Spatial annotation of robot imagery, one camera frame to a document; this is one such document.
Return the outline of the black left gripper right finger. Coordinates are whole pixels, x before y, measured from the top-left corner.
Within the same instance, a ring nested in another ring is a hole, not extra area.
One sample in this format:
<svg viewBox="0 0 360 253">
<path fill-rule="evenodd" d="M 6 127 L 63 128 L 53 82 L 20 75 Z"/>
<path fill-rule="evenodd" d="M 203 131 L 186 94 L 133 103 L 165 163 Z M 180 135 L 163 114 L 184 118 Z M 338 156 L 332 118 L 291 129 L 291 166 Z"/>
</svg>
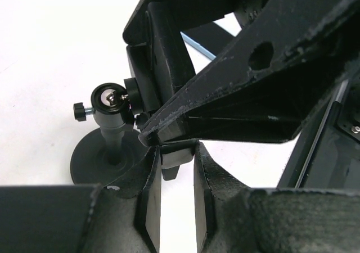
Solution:
<svg viewBox="0 0 360 253">
<path fill-rule="evenodd" d="M 198 252 L 358 252 L 359 192 L 251 188 L 197 142 Z"/>
</svg>

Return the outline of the black cased smartphone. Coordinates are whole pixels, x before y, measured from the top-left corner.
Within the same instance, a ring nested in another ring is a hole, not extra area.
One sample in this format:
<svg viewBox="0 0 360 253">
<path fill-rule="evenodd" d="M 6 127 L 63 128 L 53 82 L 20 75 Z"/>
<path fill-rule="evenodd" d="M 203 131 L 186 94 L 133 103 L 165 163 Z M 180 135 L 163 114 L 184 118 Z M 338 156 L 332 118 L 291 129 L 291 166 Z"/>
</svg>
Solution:
<svg viewBox="0 0 360 253">
<path fill-rule="evenodd" d="M 235 13 L 241 26 L 253 22 L 268 0 L 139 0 L 123 32 L 140 48 L 162 102 L 170 99 L 195 70 L 181 33 Z"/>
</svg>

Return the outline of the light blue smartphone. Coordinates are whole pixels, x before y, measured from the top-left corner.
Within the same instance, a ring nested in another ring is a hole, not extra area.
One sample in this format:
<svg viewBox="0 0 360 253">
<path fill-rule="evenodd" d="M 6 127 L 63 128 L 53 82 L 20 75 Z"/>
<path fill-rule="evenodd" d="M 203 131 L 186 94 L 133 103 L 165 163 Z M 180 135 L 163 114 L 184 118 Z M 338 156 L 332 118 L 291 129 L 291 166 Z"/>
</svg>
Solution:
<svg viewBox="0 0 360 253">
<path fill-rule="evenodd" d="M 190 45 L 192 48 L 197 50 L 200 54 L 202 54 L 203 56 L 205 56 L 209 60 L 212 61 L 212 60 L 214 60 L 216 58 L 216 55 L 211 53 L 209 50 L 207 50 L 205 47 L 203 47 L 200 43 L 196 42 L 195 40 L 190 38 L 185 33 L 181 32 L 181 36 L 182 36 L 182 39 L 184 40 L 185 43 Z"/>
</svg>

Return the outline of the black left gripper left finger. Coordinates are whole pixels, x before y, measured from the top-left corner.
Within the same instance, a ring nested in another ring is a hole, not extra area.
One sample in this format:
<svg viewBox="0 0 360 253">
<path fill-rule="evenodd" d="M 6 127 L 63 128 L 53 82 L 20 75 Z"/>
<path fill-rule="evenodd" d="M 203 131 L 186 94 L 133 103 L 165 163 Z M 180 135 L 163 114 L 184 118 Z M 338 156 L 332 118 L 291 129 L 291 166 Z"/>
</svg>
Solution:
<svg viewBox="0 0 360 253">
<path fill-rule="evenodd" d="M 160 152 L 106 186 L 1 187 L 2 252 L 159 252 Z"/>
</svg>

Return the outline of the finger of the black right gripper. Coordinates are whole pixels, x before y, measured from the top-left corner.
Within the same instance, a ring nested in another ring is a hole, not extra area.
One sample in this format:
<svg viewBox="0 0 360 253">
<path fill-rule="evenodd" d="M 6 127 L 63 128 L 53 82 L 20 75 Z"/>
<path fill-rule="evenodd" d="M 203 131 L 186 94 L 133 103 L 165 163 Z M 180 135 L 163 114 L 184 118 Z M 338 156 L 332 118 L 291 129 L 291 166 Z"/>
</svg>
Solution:
<svg viewBox="0 0 360 253">
<path fill-rule="evenodd" d="M 146 121 L 145 146 L 294 139 L 359 71 L 359 0 L 268 0 Z"/>
</svg>

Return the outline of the black clamp phone stand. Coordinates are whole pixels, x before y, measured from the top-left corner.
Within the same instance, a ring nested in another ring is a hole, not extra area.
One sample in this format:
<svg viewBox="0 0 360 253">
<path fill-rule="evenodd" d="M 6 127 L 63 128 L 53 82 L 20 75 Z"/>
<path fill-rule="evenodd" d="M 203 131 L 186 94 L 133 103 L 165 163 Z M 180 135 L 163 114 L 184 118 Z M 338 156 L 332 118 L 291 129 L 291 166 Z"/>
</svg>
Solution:
<svg viewBox="0 0 360 253">
<path fill-rule="evenodd" d="M 160 100 L 140 48 L 128 46 L 126 51 L 130 78 L 121 85 L 104 83 L 96 87 L 89 108 L 82 103 L 73 106 L 77 121 L 93 116 L 98 125 L 77 144 L 71 156 L 70 174 L 75 184 L 107 185 L 142 160 L 147 149 L 138 140 L 139 132 L 167 102 Z"/>
</svg>

